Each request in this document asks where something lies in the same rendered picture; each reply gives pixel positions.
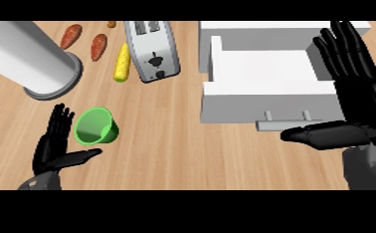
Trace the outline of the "white cabinet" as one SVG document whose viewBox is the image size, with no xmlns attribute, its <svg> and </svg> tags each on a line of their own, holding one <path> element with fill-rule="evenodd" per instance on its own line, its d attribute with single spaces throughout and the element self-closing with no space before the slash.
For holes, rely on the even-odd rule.
<svg viewBox="0 0 376 233">
<path fill-rule="evenodd" d="M 329 81 L 331 75 L 313 45 L 323 28 L 331 28 L 329 21 L 200 21 L 200 71 L 208 72 L 210 41 L 213 36 L 220 36 L 226 51 L 304 51 L 317 80 Z"/>
</svg>

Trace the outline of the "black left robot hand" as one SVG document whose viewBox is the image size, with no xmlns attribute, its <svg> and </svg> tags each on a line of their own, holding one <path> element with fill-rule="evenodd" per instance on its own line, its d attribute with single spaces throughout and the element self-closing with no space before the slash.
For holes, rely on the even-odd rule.
<svg viewBox="0 0 376 233">
<path fill-rule="evenodd" d="M 48 130 L 40 137 L 33 158 L 36 175 L 48 171 L 59 172 L 64 168 L 85 164 L 104 151 L 99 148 L 68 151 L 68 137 L 76 113 L 64 104 L 55 105 Z"/>
</svg>

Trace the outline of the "white open drawer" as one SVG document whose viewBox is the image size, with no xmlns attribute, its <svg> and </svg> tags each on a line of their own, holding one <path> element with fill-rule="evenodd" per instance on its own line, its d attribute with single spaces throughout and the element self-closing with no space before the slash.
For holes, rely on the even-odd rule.
<svg viewBox="0 0 376 233">
<path fill-rule="evenodd" d="M 334 82 L 316 77 L 307 53 L 226 51 L 222 37 L 210 41 L 208 81 L 202 84 L 201 121 L 257 122 L 344 118 Z"/>
</svg>

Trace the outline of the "orange sweet potato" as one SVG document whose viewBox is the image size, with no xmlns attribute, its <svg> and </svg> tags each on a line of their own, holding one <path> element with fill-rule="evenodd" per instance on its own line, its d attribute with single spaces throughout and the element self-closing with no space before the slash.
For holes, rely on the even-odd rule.
<svg viewBox="0 0 376 233">
<path fill-rule="evenodd" d="M 95 62 L 99 61 L 105 50 L 108 47 L 108 36 L 105 34 L 99 34 L 95 39 L 93 39 L 93 43 L 92 43 L 92 60 Z"/>
<path fill-rule="evenodd" d="M 82 33 L 83 33 L 83 26 L 80 24 L 74 24 L 67 28 L 65 34 L 61 40 L 61 48 L 64 50 L 67 50 L 74 45 L 74 43 L 77 42 L 82 36 Z"/>
</svg>

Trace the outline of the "silver toaster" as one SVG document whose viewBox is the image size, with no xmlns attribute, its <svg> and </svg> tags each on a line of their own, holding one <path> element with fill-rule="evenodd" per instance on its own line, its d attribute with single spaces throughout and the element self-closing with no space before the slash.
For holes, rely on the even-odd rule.
<svg viewBox="0 0 376 233">
<path fill-rule="evenodd" d="M 145 84 L 182 72 L 179 50 L 169 21 L 126 21 L 133 63 Z"/>
</svg>

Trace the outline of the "yellow corn cob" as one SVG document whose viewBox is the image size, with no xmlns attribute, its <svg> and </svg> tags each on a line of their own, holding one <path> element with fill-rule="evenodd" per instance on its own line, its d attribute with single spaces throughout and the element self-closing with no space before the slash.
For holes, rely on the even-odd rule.
<svg viewBox="0 0 376 233">
<path fill-rule="evenodd" d="M 120 83 L 129 79 L 130 64 L 132 64 L 130 48 L 129 48 L 129 44 L 124 44 L 120 50 L 118 60 L 115 64 L 115 71 L 114 71 L 114 80 Z"/>
</svg>

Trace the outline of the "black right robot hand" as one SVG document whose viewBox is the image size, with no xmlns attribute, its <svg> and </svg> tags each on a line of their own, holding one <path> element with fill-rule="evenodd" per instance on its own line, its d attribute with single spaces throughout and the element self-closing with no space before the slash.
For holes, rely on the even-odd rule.
<svg viewBox="0 0 376 233">
<path fill-rule="evenodd" d="M 350 21 L 332 21 L 313 38 L 329 71 L 344 120 L 287 129 L 284 141 L 334 149 L 376 143 L 376 64 Z"/>
</svg>

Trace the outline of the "green cup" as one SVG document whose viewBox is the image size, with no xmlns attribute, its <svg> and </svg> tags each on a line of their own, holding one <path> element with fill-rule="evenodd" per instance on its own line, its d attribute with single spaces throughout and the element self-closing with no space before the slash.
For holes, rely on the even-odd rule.
<svg viewBox="0 0 376 233">
<path fill-rule="evenodd" d="M 104 107 L 90 108 L 80 115 L 74 136 L 82 145 L 111 143 L 120 135 L 120 128 L 111 111 Z"/>
</svg>

